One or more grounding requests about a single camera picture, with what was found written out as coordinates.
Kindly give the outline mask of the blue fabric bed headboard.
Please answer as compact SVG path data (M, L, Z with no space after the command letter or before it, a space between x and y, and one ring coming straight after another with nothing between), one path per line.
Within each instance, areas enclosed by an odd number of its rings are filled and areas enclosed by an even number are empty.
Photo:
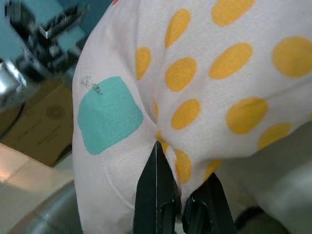
M70 49L79 40L87 38L112 1L113 0L56 0L62 9L66 9L77 4L88 6L86 16L79 26L74 27L72 30L66 32L59 38L61 47L64 50Z

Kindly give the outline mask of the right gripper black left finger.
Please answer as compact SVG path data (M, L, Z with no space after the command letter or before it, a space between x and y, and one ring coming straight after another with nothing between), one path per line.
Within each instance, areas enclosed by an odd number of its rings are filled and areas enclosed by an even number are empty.
M177 184L157 141L137 184L133 234L176 234L180 210Z

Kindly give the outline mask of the brown cardboard box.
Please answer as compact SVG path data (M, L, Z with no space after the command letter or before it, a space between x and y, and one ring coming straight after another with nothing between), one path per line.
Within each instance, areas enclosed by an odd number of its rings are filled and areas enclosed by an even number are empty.
M71 89L46 81L24 106L0 114L0 143L53 167L71 151Z

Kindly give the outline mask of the pink patterned pillow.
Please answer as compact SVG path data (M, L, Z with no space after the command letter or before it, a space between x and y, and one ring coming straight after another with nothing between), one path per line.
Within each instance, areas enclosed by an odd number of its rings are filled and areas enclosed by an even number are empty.
M312 0L114 0L73 79L84 234L131 227L159 141L182 201L312 120Z

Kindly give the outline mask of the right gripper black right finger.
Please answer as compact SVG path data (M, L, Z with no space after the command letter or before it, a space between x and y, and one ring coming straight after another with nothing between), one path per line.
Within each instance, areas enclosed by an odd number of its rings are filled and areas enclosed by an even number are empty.
M236 234L231 211L216 174L187 199L182 217L185 234Z

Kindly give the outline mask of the mattress with cream sheet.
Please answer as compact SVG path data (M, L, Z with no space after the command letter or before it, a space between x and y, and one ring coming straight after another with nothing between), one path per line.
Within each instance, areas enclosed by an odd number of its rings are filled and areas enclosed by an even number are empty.
M312 134L296 132L216 172L238 234L312 234Z

